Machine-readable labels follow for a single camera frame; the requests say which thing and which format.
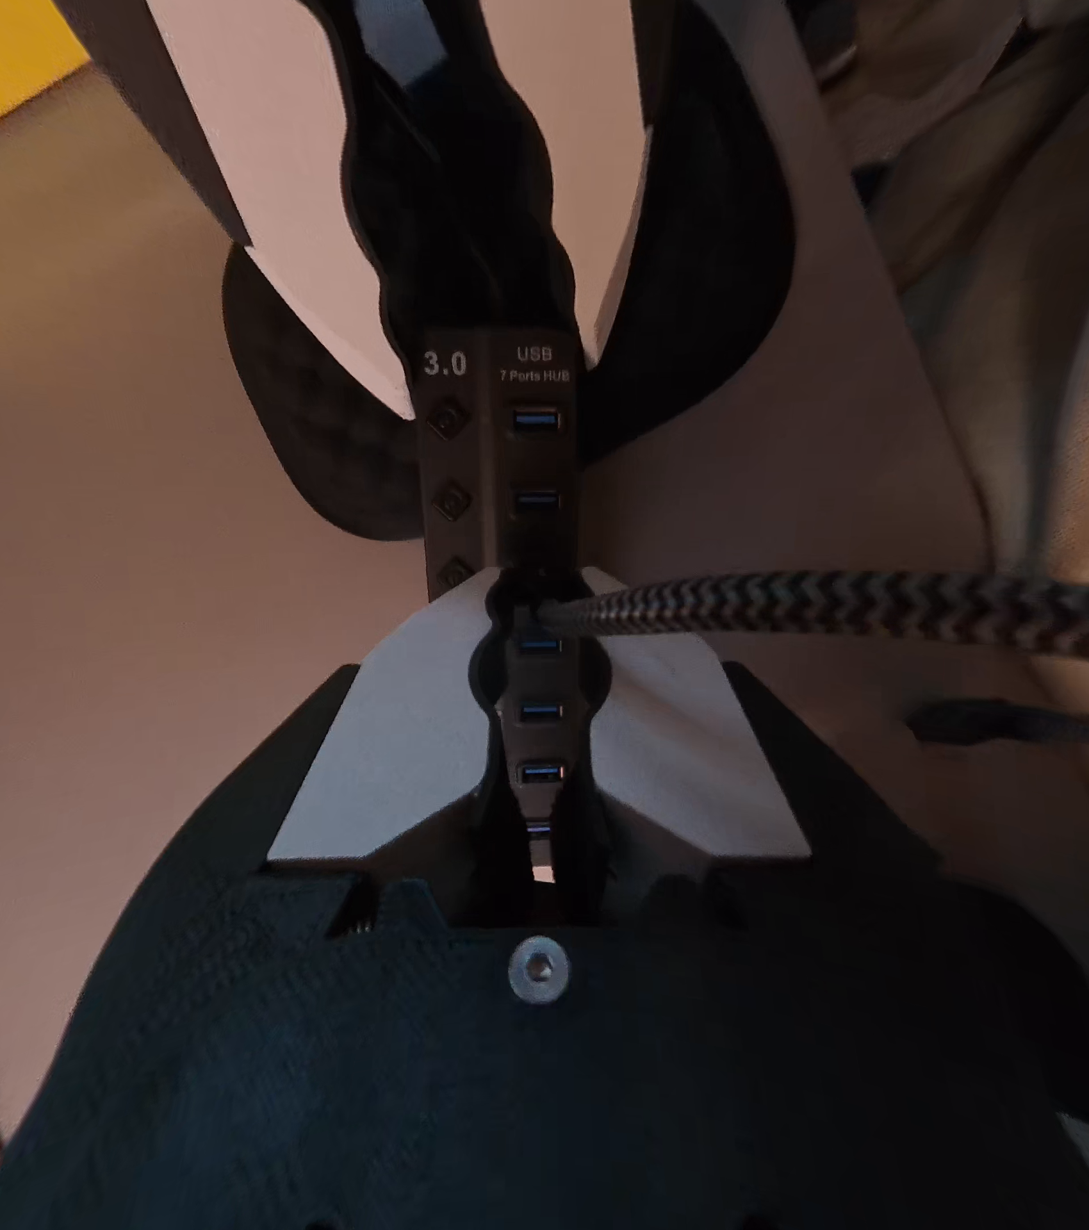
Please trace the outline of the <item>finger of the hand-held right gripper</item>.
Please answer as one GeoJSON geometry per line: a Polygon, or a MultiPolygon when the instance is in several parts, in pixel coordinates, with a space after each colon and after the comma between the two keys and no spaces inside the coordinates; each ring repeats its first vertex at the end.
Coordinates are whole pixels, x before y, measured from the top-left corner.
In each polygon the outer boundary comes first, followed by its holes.
{"type": "Polygon", "coordinates": [[[493,60],[548,157],[552,232],[567,258],[583,373],[613,331],[636,237],[652,130],[629,2],[479,2],[493,60]]]}
{"type": "Polygon", "coordinates": [[[402,420],[408,379],[342,183],[348,136],[332,44],[297,2],[150,2],[238,210],[244,250],[343,371],[402,420]]]}

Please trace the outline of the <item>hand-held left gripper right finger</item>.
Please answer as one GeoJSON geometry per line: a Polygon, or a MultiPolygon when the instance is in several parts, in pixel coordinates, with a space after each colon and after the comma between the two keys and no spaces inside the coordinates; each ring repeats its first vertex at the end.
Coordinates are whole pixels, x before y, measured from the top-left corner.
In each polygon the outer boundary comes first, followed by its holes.
{"type": "Polygon", "coordinates": [[[713,859],[807,859],[807,841],[740,701],[694,633],[602,634],[606,699],[589,725],[594,784],[713,859]]]}

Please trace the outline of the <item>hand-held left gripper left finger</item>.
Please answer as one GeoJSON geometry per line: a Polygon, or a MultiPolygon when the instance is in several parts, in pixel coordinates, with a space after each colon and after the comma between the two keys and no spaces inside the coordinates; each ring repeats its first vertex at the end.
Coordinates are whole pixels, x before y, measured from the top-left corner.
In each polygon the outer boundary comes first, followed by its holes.
{"type": "Polygon", "coordinates": [[[490,719],[470,679],[499,579],[485,568],[360,663],[273,841],[270,863],[358,860],[480,787],[490,719]]]}

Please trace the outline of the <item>black usb hub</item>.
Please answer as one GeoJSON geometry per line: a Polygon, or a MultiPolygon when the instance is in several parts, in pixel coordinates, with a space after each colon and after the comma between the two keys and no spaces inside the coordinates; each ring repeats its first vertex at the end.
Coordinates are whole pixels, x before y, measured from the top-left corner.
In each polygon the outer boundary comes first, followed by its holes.
{"type": "Polygon", "coordinates": [[[535,877],[567,882],[558,802],[584,759],[590,711],[575,637],[547,629],[545,602],[579,582],[577,345],[544,327],[435,327],[411,383],[428,595],[490,581],[504,683],[501,728],[535,877]]]}

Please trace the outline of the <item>person's light clothing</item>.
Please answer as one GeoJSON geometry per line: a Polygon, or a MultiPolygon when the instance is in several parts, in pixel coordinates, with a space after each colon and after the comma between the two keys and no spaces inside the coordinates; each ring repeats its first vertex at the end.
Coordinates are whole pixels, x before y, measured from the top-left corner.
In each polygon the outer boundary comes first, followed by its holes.
{"type": "Polygon", "coordinates": [[[1089,3],[789,3],[998,570],[1089,582],[1089,3]]]}

